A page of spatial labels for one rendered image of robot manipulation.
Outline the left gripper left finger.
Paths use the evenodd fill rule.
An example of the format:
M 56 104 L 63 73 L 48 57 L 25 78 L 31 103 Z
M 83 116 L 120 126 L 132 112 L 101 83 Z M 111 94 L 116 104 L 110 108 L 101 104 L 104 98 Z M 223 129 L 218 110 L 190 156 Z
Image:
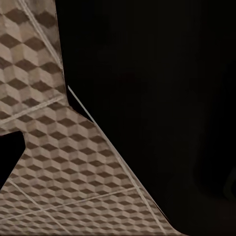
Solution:
M 0 136 L 0 189 L 26 149 L 21 131 Z

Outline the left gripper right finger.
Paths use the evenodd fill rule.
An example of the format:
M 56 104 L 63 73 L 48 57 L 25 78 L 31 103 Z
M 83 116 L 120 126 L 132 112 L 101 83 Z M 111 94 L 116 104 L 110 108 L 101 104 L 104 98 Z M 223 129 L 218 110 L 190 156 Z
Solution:
M 220 147 L 236 170 L 236 132 L 225 131 Z

